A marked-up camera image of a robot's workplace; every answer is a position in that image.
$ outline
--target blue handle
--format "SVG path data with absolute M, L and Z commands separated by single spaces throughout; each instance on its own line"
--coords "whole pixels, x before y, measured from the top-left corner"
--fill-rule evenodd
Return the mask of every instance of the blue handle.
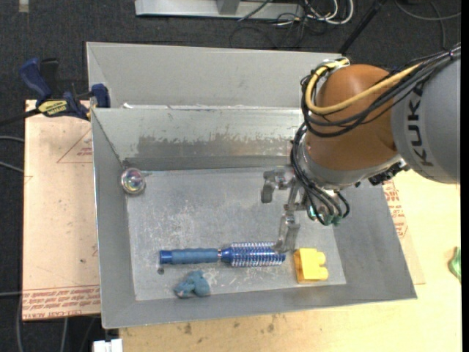
M 186 263 L 218 262 L 218 249 L 175 249 L 161 250 L 160 264 L 171 263 L 180 265 Z
M 47 99 L 52 95 L 52 91 L 41 76 L 38 62 L 35 57 L 25 62 L 20 68 L 20 77 L 30 89 L 39 93 L 41 99 Z

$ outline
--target cardboard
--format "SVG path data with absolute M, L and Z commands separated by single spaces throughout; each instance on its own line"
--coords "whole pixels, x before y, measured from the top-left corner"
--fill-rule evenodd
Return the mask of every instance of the cardboard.
M 91 125 L 38 115 L 26 119 L 25 141 L 23 320 L 99 314 Z M 383 190 L 413 283 L 423 284 L 399 192 L 393 181 Z

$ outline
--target green object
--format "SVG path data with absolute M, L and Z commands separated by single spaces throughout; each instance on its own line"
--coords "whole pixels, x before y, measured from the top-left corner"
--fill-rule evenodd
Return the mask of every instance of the green object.
M 448 267 L 450 272 L 461 282 L 461 248 L 454 250 L 454 256 L 451 258 L 451 261 L 449 261 Z

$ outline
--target blue object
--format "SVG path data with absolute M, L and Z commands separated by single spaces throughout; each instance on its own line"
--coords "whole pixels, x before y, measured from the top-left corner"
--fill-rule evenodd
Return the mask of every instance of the blue object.
M 24 83 L 40 95 L 40 100 L 45 100 L 52 96 L 51 88 L 46 84 L 39 70 L 39 59 L 33 57 L 20 68 L 20 77 Z
M 161 250 L 160 264 L 215 263 L 219 260 L 233 267 L 275 266 L 285 261 L 285 254 L 272 249 L 274 243 L 232 243 L 225 249 Z
M 100 108 L 108 109 L 111 107 L 111 99 L 108 90 L 103 84 L 96 84 L 91 86 L 91 92 L 95 96 L 97 106 Z
M 161 250 L 160 263 L 180 265 L 187 263 L 213 263 L 218 262 L 218 249 L 175 249 Z
M 189 298 L 192 293 L 199 297 L 203 297 L 210 294 L 210 286 L 204 278 L 204 273 L 197 270 L 190 272 L 185 281 L 179 283 L 174 288 L 174 292 L 179 298 Z
M 39 94 L 36 109 L 39 109 L 45 116 L 69 116 L 83 120 L 89 119 L 89 109 L 82 105 L 79 100 L 76 100 L 71 92 L 64 92 L 61 99 L 51 98 L 52 91 L 41 76 L 38 58 L 34 57 L 25 62 L 19 73 L 24 83 Z M 93 85 L 89 95 L 96 97 L 97 107 L 108 108 L 111 106 L 108 90 L 103 84 Z

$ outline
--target brush handle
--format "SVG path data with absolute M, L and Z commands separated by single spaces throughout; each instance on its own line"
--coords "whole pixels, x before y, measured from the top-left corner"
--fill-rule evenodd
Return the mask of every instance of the brush handle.
M 175 249 L 161 250 L 160 264 L 181 265 L 189 263 L 218 262 L 218 249 Z

